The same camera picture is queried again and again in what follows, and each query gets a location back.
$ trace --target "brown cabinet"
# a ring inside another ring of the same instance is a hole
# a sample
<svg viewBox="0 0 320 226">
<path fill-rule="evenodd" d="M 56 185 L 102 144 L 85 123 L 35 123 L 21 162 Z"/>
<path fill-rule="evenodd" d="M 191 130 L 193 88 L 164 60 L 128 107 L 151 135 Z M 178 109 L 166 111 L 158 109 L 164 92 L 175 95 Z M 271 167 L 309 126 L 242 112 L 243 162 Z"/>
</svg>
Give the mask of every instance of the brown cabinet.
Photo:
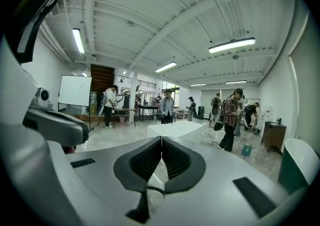
<svg viewBox="0 0 320 226">
<path fill-rule="evenodd" d="M 267 152 L 269 152 L 271 147 L 277 147 L 278 150 L 281 151 L 286 128 L 286 126 L 274 122 L 265 123 L 261 143 L 265 144 Z"/>
</svg>

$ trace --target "whiteboard stand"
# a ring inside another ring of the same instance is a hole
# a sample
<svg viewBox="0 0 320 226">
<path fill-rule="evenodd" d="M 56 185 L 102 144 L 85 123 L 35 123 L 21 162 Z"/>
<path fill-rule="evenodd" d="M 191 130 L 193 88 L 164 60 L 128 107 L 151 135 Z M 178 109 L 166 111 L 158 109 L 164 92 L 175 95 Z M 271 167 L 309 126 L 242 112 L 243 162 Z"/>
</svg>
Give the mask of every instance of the whiteboard stand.
<svg viewBox="0 0 320 226">
<path fill-rule="evenodd" d="M 89 107 L 89 132 L 91 128 L 90 90 L 91 77 L 62 75 L 58 95 L 59 104 L 69 104 Z"/>
</svg>

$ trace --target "railing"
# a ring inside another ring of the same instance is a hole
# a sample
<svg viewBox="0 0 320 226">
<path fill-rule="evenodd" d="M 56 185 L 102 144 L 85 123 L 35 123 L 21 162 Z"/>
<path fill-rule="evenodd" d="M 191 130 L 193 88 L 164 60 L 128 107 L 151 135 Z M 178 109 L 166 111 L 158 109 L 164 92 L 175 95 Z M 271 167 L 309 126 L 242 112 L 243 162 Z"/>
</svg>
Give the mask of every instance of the railing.
<svg viewBox="0 0 320 226">
<path fill-rule="evenodd" d="M 136 80 L 136 81 L 137 81 L 136 84 L 139 85 L 140 87 L 156 89 L 155 83 L 151 83 L 143 80 Z M 132 78 L 118 75 L 117 82 L 121 82 L 124 84 L 132 84 Z"/>
</svg>

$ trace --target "black cap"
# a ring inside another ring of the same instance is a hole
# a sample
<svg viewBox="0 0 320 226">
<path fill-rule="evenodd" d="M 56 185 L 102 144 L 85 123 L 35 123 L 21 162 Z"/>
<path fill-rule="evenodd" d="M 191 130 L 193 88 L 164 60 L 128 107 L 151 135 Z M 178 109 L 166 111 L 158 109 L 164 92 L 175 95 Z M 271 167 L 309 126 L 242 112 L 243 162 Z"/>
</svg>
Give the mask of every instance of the black cap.
<svg viewBox="0 0 320 226">
<path fill-rule="evenodd" d="M 237 88 L 237 89 L 234 91 L 234 93 L 238 93 L 238 94 L 240 94 L 240 96 L 241 96 L 241 97 L 242 97 L 242 96 L 243 96 L 243 94 L 244 94 L 243 90 L 242 90 L 242 89 L 240 89 L 240 88 Z"/>
</svg>

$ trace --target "white ceiling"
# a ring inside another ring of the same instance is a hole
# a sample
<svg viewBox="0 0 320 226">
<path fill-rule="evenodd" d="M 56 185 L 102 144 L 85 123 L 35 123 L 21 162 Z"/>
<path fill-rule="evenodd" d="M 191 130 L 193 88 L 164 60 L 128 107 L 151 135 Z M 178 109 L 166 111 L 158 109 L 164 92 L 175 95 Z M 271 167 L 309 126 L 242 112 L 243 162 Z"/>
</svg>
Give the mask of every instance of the white ceiling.
<svg viewBox="0 0 320 226">
<path fill-rule="evenodd" d="M 175 61 L 164 79 L 189 85 L 259 83 L 284 45 L 295 0 L 59 0 L 58 6 L 60 13 L 45 21 L 78 68 L 95 61 L 155 76 L 157 68 Z M 78 52 L 75 27 L 86 54 Z M 208 51 L 248 37 L 256 38 L 254 46 Z"/>
</svg>

